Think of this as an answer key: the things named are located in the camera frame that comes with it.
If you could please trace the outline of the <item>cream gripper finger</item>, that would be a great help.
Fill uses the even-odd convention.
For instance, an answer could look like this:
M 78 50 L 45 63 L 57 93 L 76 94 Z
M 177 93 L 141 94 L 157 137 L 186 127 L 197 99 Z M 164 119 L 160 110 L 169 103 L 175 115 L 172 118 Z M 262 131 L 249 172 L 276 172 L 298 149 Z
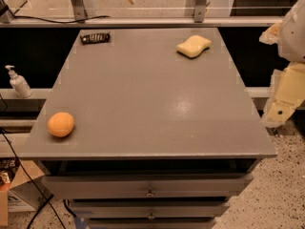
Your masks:
M 268 128 L 283 125 L 304 100 L 305 64 L 290 63 L 283 71 L 274 70 L 262 123 Z

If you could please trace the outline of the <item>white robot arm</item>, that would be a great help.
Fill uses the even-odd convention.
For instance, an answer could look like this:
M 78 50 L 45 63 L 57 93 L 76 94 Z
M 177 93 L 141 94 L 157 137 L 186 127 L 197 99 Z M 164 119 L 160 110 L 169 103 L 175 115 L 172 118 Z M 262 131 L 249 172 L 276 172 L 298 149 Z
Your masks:
M 284 18 L 259 37 L 268 45 L 277 45 L 280 57 L 289 61 L 283 70 L 274 70 L 270 97 L 262 122 L 268 128 L 283 125 L 305 100 L 305 0 L 297 0 Z

